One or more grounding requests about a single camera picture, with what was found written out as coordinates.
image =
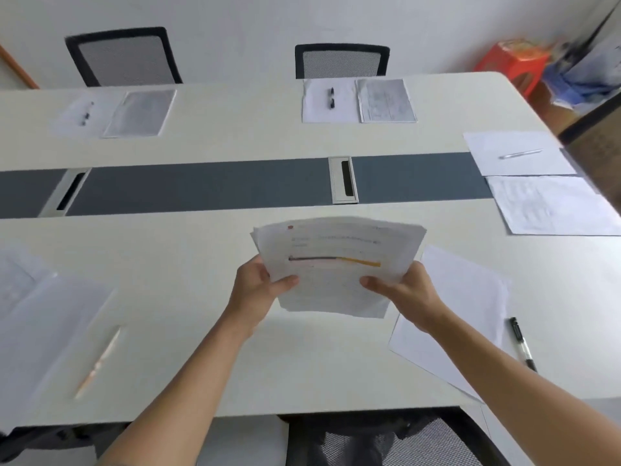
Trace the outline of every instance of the table surface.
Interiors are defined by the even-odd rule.
[[[462,133],[545,130],[499,74],[406,78],[418,124],[301,124],[302,84],[177,85],[163,135],[69,140],[50,121],[79,90],[0,94],[2,170],[467,151]],[[621,239],[508,235],[492,199],[0,220],[61,273],[118,288],[52,376],[25,425],[131,421],[226,304],[254,226],[351,215],[422,224],[437,245],[512,280],[509,314],[539,372],[581,398],[621,395]],[[289,313],[278,303],[242,349],[218,415],[464,405],[476,401],[387,348],[384,319]],[[114,326],[127,330],[74,392]],[[509,337],[507,350],[513,350]]]

